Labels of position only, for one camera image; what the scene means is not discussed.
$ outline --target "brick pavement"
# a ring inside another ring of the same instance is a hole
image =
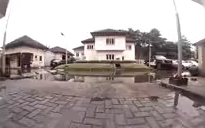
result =
[[[205,111],[191,117],[173,107],[172,96],[91,98],[8,91],[0,101],[3,128],[205,128]]]

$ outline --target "lawn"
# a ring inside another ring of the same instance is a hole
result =
[[[115,66],[106,63],[74,63],[66,65],[60,65],[56,69],[65,69],[66,71],[114,71]],[[149,71],[151,70],[144,64],[135,63],[123,63],[118,70],[123,71]]]

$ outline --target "overcast sky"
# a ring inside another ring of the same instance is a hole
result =
[[[160,30],[177,40],[172,0],[11,0],[7,42],[22,35],[47,46],[71,50],[90,32],[106,28]],[[192,43],[205,37],[205,10],[191,0],[176,0],[182,34]],[[0,46],[5,19],[0,20]]]

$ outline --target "wet pavement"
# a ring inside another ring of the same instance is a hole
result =
[[[0,87],[0,128],[205,128],[203,99],[156,83],[23,79]]]

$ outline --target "parked car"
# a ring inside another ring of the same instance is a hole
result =
[[[165,56],[162,55],[155,55],[152,57],[150,66],[162,69],[162,68],[173,68],[173,63],[171,59],[167,59]]]

